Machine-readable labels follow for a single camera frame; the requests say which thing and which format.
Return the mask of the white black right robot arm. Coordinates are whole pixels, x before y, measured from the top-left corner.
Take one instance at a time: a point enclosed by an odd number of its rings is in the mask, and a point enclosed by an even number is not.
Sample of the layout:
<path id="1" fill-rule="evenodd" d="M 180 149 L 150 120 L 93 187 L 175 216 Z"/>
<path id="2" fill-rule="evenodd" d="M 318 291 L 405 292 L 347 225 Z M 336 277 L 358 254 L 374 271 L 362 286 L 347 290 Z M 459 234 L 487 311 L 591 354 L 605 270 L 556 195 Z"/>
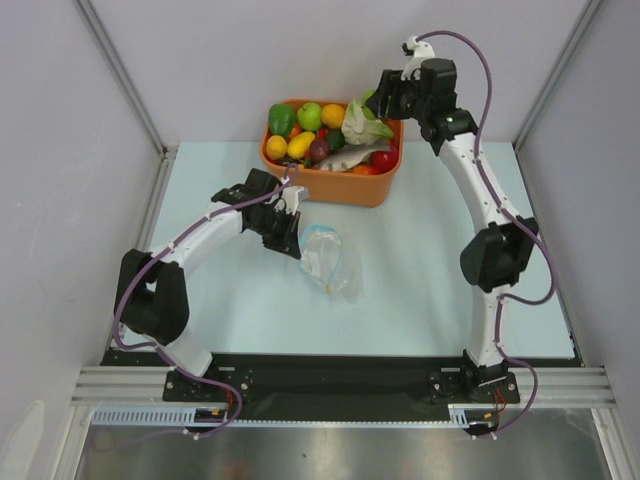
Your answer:
<path id="1" fill-rule="evenodd" d="M 472 330 L 461 365 L 461 389 L 484 401 L 506 383 L 500 318 L 511 288 L 526 269 L 538 232 L 534 218 L 505 217 L 504 196 L 491 183 L 472 114 L 457 105 L 453 61 L 419 61 L 406 74 L 383 71 L 367 107 L 379 118 L 416 121 L 422 138 L 453 176 L 469 210 L 474 236 L 460 254 L 460 268 L 472 287 Z"/>

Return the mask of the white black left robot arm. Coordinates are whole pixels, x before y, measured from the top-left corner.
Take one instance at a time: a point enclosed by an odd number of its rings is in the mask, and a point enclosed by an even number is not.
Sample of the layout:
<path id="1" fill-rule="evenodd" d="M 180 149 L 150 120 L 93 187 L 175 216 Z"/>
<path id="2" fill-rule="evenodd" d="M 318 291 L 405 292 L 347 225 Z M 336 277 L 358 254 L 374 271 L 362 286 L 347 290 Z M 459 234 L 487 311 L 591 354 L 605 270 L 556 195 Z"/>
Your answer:
<path id="1" fill-rule="evenodd" d="M 263 246 L 300 259 L 299 204 L 306 195 L 294 181 L 298 167 L 282 177 L 253 168 L 246 180 L 214 194 L 206 210 L 174 239 L 149 251 L 129 250 L 121 260 L 114 305 L 112 338 L 122 350 L 131 345 L 121 329 L 142 336 L 150 347 L 184 370 L 185 388 L 199 400 L 214 397 L 220 376 L 212 353 L 189 327 L 187 280 L 208 257 L 245 231 Z"/>

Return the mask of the light green fake fruit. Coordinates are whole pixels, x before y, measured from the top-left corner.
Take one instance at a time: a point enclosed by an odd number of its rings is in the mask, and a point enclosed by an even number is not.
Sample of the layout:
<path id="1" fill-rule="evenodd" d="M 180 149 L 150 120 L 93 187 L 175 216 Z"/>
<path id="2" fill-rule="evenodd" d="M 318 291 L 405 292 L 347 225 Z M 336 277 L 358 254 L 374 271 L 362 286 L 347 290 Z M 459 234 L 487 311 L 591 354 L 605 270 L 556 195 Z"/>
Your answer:
<path id="1" fill-rule="evenodd" d="M 361 99 L 361 103 L 362 103 L 363 107 L 367 106 L 368 100 L 374 95 L 374 93 L 375 93 L 375 90 L 374 89 L 370 89 L 370 90 L 366 91 L 363 94 L 362 99 Z"/>

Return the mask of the orange fake orange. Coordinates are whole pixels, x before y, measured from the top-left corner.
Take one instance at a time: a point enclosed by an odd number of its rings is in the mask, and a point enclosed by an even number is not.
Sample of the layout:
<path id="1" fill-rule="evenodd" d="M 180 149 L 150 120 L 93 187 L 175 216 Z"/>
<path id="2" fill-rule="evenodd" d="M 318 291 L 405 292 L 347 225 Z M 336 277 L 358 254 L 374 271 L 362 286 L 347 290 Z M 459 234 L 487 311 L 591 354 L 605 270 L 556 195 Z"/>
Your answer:
<path id="1" fill-rule="evenodd" d="M 327 104 L 321 109 L 321 120 L 329 129 L 340 129 L 345 116 L 346 110 L 339 104 Z"/>

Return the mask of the grey fake fish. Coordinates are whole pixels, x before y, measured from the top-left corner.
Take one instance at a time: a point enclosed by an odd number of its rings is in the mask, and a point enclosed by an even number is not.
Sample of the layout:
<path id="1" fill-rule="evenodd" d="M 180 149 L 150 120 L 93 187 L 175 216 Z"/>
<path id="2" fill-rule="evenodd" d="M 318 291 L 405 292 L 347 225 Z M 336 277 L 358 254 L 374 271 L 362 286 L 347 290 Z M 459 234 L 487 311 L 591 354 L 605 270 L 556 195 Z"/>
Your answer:
<path id="1" fill-rule="evenodd" d="M 315 168 L 319 171 L 346 172 L 368 160 L 373 153 L 378 151 L 395 153 L 396 148 L 383 143 L 370 146 L 348 145 L 320 161 L 315 165 Z"/>

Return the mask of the clear zip top bag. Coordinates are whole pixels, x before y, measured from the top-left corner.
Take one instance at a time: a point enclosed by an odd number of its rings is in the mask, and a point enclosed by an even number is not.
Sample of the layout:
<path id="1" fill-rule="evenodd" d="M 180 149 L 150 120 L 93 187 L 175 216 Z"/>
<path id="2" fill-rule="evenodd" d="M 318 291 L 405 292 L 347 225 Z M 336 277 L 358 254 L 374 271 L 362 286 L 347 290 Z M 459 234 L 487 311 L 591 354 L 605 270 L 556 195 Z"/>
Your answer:
<path id="1" fill-rule="evenodd" d="M 324 294 L 350 303 L 359 300 L 362 262 L 351 234 L 311 225 L 300 236 L 300 250 L 299 268 Z"/>

